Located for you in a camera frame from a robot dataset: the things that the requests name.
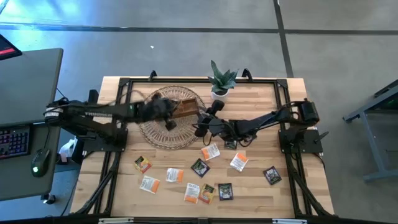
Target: butcher block tabletop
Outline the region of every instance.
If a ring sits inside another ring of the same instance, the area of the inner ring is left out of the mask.
[[[98,103],[105,104],[115,100],[119,79],[120,77],[104,77]],[[133,90],[139,90],[148,96],[165,86],[184,86],[199,95],[206,107],[210,107],[213,102],[210,83],[157,83],[156,79],[158,77],[151,83],[134,83]],[[292,101],[303,100],[307,97],[303,79],[287,78],[287,83]],[[283,91],[280,90],[280,92],[281,98],[284,99]],[[132,101],[134,100],[142,100],[142,96],[133,92]],[[217,116],[223,119],[253,119],[276,109],[273,85],[238,83],[229,91],[225,106],[222,111],[217,112]],[[277,135],[279,125],[259,131],[257,139],[249,147],[238,146],[237,150],[225,149],[222,139],[214,137],[212,143],[216,143],[221,155],[206,161],[211,169],[203,178],[191,170],[191,166],[198,158],[205,160],[200,150],[205,147],[201,138],[181,149],[159,149],[145,140],[137,124],[129,124],[127,127],[129,134],[126,150],[122,153],[119,165],[112,217],[294,217],[285,157],[279,148]],[[205,139],[206,142],[209,140],[209,134]],[[242,172],[238,172],[229,165],[237,152],[248,158],[248,163]],[[134,161],[140,156],[146,157],[152,163],[152,167],[145,172],[145,175],[160,180],[156,194],[139,188],[144,175],[134,167]],[[83,161],[71,212],[81,208],[97,187],[103,158],[104,152],[94,152]],[[328,183],[321,161],[313,154],[302,154],[302,160],[308,188],[325,210],[333,213]],[[270,185],[262,173],[272,166],[282,177],[282,180],[275,185]],[[184,171],[182,183],[166,182],[168,168]],[[213,201],[210,204],[201,200],[197,204],[184,201],[187,183],[200,187],[203,184],[213,186],[216,189]],[[233,200],[219,200],[218,184],[222,183],[232,183]],[[304,212],[302,193],[297,184],[296,186],[300,208]],[[109,184],[104,191],[102,208],[108,198],[108,188]]]

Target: keyboard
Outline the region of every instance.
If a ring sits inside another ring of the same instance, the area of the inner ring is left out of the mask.
[[[29,155],[29,126],[0,128],[0,159]]]

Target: concrete floor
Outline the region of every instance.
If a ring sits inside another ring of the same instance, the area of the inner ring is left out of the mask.
[[[398,29],[397,1],[279,3],[286,29]],[[78,100],[85,100],[89,89],[99,90],[105,75],[149,75],[152,70],[210,75],[210,60],[222,70],[247,67],[255,77],[287,76],[278,33],[49,31],[27,30],[27,24],[277,29],[272,0],[9,0],[0,14],[0,34],[21,50],[64,48],[58,87]],[[368,141],[360,120],[345,124],[341,117],[397,79],[398,35],[286,38],[294,77],[305,79],[321,117],[318,128],[330,132],[323,147],[335,213],[397,223],[398,179],[363,182],[363,175],[376,171]],[[60,201],[54,206],[41,205],[37,197],[0,202],[0,220],[59,215],[76,176],[74,171],[56,174],[53,192]]]

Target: black mouse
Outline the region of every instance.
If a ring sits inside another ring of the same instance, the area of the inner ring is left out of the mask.
[[[49,168],[49,149],[39,149],[32,160],[30,170],[34,177],[42,177]]]

